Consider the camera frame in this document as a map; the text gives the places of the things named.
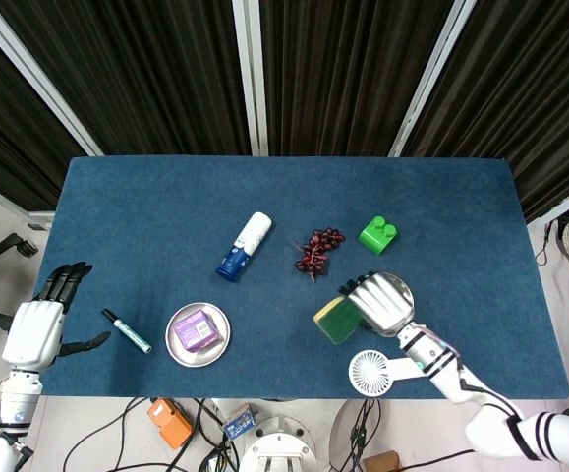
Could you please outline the green and yellow sponge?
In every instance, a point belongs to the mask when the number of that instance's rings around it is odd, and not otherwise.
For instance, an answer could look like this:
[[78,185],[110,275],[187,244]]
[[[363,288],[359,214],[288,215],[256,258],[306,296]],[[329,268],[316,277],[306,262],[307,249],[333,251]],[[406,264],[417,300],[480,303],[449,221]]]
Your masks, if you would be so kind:
[[339,295],[313,316],[313,322],[335,345],[342,344],[359,327],[363,316],[347,297]]

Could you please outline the brown cardboard box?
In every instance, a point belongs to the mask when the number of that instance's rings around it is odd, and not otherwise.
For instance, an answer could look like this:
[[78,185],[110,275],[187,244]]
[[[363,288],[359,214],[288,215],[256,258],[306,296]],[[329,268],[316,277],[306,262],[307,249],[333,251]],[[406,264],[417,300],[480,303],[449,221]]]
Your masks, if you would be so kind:
[[399,472],[402,464],[395,450],[388,450],[363,460],[365,472]]

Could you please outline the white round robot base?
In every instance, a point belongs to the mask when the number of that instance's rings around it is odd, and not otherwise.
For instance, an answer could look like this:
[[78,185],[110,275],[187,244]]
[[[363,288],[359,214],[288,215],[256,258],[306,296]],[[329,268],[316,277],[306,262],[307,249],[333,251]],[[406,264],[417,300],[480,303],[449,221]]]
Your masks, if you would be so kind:
[[253,442],[238,472],[319,472],[313,449],[300,438],[272,433]]

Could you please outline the blue and white spray bottle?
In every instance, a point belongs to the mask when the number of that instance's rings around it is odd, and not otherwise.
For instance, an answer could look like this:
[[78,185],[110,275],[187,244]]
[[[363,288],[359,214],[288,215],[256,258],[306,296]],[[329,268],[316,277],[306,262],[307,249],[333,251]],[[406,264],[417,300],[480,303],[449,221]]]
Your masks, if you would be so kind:
[[263,212],[255,212],[235,239],[230,251],[222,260],[216,273],[225,280],[234,281],[266,236],[272,225],[271,218]]

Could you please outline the white handheld fan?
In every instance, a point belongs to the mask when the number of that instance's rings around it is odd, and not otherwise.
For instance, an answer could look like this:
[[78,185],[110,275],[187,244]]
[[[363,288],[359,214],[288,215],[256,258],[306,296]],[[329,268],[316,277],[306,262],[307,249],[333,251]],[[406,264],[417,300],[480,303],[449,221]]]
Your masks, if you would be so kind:
[[395,382],[418,379],[425,375],[410,358],[389,359],[377,350],[364,350],[350,361],[348,377],[355,391],[368,398],[386,394]]

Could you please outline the white frame post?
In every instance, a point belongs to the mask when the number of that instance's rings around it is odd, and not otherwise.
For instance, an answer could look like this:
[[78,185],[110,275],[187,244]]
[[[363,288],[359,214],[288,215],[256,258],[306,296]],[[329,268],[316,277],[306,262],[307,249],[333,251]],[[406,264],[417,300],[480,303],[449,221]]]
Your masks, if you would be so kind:
[[0,13],[0,50],[88,156],[105,152]]
[[232,0],[244,101],[253,156],[269,156],[259,0]]
[[478,1],[453,0],[387,154],[388,157],[400,157],[402,155],[404,147],[411,137],[427,105],[428,99]]

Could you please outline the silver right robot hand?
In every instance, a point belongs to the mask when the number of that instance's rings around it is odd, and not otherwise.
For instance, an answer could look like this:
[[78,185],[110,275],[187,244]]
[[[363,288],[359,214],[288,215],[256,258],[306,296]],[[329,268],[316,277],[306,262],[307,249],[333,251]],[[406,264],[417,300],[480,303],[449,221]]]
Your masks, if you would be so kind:
[[370,271],[356,279],[349,279],[338,289],[339,293],[354,303],[365,322],[383,337],[395,337],[398,332],[415,319],[414,313],[401,318],[390,310],[378,283],[386,271]]

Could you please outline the blue table cloth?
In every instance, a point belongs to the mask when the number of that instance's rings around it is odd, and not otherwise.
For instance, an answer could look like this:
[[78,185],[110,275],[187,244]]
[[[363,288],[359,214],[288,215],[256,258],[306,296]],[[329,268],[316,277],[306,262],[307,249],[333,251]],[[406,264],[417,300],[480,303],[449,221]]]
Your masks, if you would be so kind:
[[[234,281],[216,269],[257,211],[272,225]],[[381,255],[358,236],[381,215],[398,229]],[[345,242],[312,282],[294,268],[315,229]],[[490,388],[557,399],[569,383],[508,164],[481,158],[105,156],[69,167],[40,273],[84,261],[64,339],[110,327],[106,308],[151,344],[113,331],[41,377],[59,396],[328,398],[356,396],[351,358],[393,339],[360,329],[335,345],[313,315],[372,270],[411,288],[418,322],[454,346]],[[212,364],[187,368],[165,332],[182,307],[226,315],[231,339]]]

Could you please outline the dark pleated curtain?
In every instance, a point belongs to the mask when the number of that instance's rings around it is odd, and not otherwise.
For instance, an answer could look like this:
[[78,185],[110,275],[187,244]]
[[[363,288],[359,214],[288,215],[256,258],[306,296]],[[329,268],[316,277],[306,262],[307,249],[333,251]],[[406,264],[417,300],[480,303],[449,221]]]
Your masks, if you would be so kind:
[[[259,0],[269,154],[387,156],[453,0]],[[0,0],[105,154],[249,154],[232,0]],[[85,155],[0,50],[0,193],[56,207]],[[569,198],[569,0],[479,0],[402,152],[505,160]]]

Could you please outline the purple box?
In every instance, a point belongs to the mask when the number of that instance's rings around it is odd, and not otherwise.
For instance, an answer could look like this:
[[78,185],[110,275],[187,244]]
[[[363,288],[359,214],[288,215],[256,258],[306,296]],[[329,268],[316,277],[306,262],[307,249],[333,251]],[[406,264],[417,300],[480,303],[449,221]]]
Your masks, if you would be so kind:
[[197,310],[173,324],[183,348],[196,352],[218,338],[214,324],[203,310]]

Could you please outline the red grape bunch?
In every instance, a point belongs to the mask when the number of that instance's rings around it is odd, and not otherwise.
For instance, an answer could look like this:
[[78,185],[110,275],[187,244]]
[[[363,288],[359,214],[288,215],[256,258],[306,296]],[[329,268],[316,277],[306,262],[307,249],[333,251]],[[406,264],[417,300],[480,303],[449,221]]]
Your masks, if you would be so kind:
[[315,229],[305,244],[297,246],[301,254],[294,261],[294,268],[306,273],[312,282],[316,282],[318,277],[327,273],[327,254],[338,249],[345,240],[345,235],[336,228]]

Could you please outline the green toy brick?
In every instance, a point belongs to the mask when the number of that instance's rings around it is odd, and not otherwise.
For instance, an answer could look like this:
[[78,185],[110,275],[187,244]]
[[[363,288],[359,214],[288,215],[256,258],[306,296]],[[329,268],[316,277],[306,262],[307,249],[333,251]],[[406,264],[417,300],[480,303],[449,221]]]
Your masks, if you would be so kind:
[[397,237],[397,227],[381,215],[374,216],[358,236],[359,242],[376,255],[381,255]]

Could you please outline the orange plastic foot pedal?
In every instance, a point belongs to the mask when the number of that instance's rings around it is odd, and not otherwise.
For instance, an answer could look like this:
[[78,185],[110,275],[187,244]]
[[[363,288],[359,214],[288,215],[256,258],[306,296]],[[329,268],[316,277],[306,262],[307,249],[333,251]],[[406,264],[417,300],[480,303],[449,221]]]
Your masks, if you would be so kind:
[[191,422],[171,398],[153,399],[147,416],[156,426],[159,435],[173,449],[183,446],[193,433]]

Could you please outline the green and white marker pen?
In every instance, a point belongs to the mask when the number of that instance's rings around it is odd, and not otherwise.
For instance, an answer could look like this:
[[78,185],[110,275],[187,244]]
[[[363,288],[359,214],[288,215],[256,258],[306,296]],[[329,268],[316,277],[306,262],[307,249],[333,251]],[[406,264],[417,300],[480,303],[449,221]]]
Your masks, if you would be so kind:
[[104,308],[101,310],[101,314],[117,329],[119,329],[121,333],[136,345],[144,354],[148,354],[151,351],[151,345],[111,310]]

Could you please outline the small blue carton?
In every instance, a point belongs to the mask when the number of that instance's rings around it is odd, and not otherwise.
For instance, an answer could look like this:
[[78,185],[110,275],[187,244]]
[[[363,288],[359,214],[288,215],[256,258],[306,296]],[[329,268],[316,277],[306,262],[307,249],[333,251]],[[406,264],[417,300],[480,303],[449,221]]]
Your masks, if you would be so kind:
[[256,412],[250,403],[244,403],[228,415],[222,430],[231,441],[256,425]]

